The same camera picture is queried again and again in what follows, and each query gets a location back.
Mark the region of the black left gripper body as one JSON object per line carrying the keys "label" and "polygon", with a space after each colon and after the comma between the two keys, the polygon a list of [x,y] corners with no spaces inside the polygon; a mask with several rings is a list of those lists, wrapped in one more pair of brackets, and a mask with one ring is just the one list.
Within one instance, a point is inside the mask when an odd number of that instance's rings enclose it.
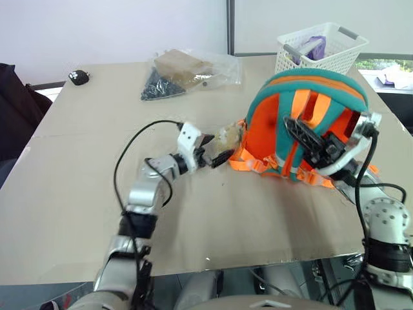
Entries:
{"label": "black left gripper body", "polygon": [[214,148],[212,146],[202,146],[194,150],[194,159],[198,169],[212,167]]}

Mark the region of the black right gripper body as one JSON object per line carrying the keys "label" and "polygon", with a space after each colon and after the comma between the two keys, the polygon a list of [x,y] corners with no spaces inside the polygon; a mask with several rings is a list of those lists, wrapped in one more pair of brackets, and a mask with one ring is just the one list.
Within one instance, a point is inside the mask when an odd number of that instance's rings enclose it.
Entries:
{"label": "black right gripper body", "polygon": [[310,163],[313,168],[321,169],[332,165],[344,153],[345,144],[332,132],[321,138],[321,145],[312,152]]}

